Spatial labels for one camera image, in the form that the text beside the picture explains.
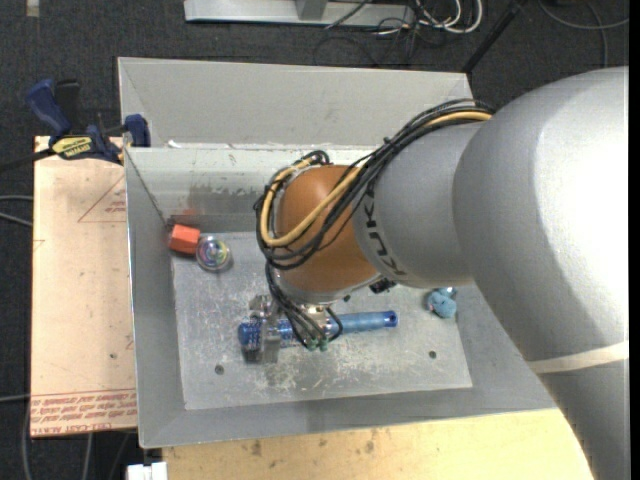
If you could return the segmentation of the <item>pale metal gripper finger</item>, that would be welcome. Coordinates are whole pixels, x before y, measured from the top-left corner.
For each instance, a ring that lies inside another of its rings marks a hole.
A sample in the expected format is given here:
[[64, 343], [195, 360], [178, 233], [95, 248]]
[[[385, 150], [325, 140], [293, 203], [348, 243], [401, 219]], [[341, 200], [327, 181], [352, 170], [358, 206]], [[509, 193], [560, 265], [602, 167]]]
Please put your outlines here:
[[249, 323], [256, 336], [278, 332], [278, 314], [269, 295], [256, 295], [249, 303], [249, 310]]
[[279, 335], [258, 336], [243, 346], [244, 360], [252, 364], [274, 364], [278, 361], [281, 349]]

